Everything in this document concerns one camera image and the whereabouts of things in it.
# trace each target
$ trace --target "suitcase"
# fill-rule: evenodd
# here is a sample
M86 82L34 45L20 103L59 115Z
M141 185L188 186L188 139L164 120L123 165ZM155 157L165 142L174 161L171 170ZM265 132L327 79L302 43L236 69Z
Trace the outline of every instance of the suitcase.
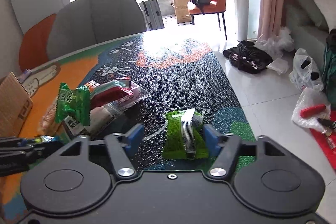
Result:
M163 29L158 0L143 0L139 4L146 19L147 30Z

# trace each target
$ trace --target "screw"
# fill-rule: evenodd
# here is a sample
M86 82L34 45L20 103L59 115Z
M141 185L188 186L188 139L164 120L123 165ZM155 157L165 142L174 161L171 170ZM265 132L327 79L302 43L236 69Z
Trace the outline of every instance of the screw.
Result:
M118 170L118 174L122 177L129 177L133 175L134 173L135 173L134 170L128 167L124 167Z
M177 179L177 175L175 175L175 174L169 174L168 178L169 179Z
M223 168L213 168L209 173L214 177L222 177L226 175L226 171Z

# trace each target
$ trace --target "gray chair backrest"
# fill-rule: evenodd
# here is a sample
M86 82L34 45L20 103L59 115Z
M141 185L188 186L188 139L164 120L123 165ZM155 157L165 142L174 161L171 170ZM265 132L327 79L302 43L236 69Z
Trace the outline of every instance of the gray chair backrest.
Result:
M135 0L75 0L61 9L52 26L50 60L97 43L146 31Z

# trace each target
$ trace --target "orange chair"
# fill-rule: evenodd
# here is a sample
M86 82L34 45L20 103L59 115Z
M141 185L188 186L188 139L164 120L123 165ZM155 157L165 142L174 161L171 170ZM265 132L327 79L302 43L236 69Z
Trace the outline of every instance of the orange chair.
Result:
M19 66L22 71L33 69L49 61L47 41L56 14L52 14L33 27L23 36L19 52Z
M193 25L195 25L194 15L202 15L202 12L192 2L188 2L188 11L191 15ZM219 30L221 30L221 22L219 20L219 14L220 13L222 14L224 31L225 31L225 39L227 40L226 26L225 26L225 19L224 19L224 12L226 11L226 0L212 0L209 5L205 5L203 7L203 11L205 14L217 14Z

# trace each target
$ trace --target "green snack package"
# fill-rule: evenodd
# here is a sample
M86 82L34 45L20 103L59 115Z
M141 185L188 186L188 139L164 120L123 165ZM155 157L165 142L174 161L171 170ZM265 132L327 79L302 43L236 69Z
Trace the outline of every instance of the green snack package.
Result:
M166 114L166 119L168 121L167 125L167 141L165 147L162 151L162 156L167 160L177 160L177 159L202 159L208 158L209 153L205 145L205 141L199 134L199 130L203 126L203 116L198 112L193 112L192 115L192 135L194 146L196 151L193 157L190 158L188 153L188 140L184 139L182 131L188 131L188 128L184 128L183 121L186 116L190 115L190 111L194 109L173 111Z
M71 90L67 84L60 84L55 122L60 123L67 116L76 119L85 127L90 125L90 91L87 86Z

